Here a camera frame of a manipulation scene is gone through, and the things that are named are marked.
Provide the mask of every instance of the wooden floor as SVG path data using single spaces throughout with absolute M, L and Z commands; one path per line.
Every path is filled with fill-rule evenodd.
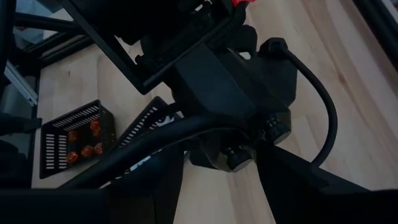
M 335 147 L 322 168 L 371 190 L 398 188 L 398 74 L 352 1 L 258 0 L 247 23 L 259 43 L 283 37 L 289 49 L 321 80 L 339 117 Z M 126 46 L 131 56 L 139 45 Z M 159 86 L 140 95 L 97 47 L 42 71 L 38 116 L 50 121 L 99 98 L 121 134 Z M 327 115 L 312 86 L 299 74 L 292 110 L 293 133 L 280 147 L 312 160 L 325 140 Z M 56 187 L 80 170 L 40 180 L 37 134 L 33 187 Z M 175 223 L 273 223 L 254 164 L 236 174 L 185 165 Z

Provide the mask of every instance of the red part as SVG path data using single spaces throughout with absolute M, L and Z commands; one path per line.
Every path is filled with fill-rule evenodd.
M 234 4 L 234 6 L 236 7 L 239 2 L 255 2 L 256 0 L 232 0 L 232 4 Z

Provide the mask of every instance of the black knob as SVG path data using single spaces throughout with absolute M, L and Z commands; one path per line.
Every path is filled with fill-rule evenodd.
M 249 152 L 243 149 L 237 149 L 231 151 L 227 158 L 227 165 L 228 167 L 236 172 L 243 167 L 247 166 L 252 160 L 252 157 Z
M 283 122 L 280 122 L 275 116 L 271 116 L 266 121 L 266 126 L 264 127 L 266 140 L 274 144 L 282 142 L 289 136 L 291 130 Z

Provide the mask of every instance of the cable connector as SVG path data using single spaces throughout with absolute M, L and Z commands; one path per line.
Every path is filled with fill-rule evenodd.
M 272 57 L 277 59 L 286 59 L 280 49 L 288 50 L 285 39 L 280 37 L 271 37 L 260 46 L 258 57 Z

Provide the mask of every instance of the black basket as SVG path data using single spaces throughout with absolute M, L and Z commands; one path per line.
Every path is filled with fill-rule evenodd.
M 139 116 L 132 122 L 127 130 L 123 132 L 123 134 L 119 137 L 119 139 L 115 143 L 114 150 L 123 148 L 135 138 L 145 134 L 150 130 L 153 130 L 159 126 L 181 118 L 177 113 L 165 110 L 167 107 L 168 104 L 160 97 L 156 96 L 139 114 Z M 150 156 L 147 156 L 145 159 L 133 165 L 132 167 L 130 167 L 130 169 L 126 169 L 123 174 L 128 174 L 134 169 L 137 169 L 148 159 L 150 159 Z M 123 174 L 117 176 L 116 179 L 121 178 Z
M 98 119 L 101 128 L 99 138 L 94 138 L 90 129 L 93 120 Z M 68 153 L 68 133 L 78 132 L 76 140 L 76 152 L 79 154 L 78 160 L 73 164 L 68 164 L 66 156 Z M 98 156 L 85 158 L 80 156 L 81 150 L 85 146 L 95 146 L 102 143 L 105 156 L 107 150 L 111 149 L 116 140 L 113 114 L 105 107 L 101 106 L 100 100 L 88 103 L 66 115 L 45 123 L 42 126 L 41 148 L 40 148 L 40 178 L 46 178 L 57 174 L 70 167 L 77 166 Z

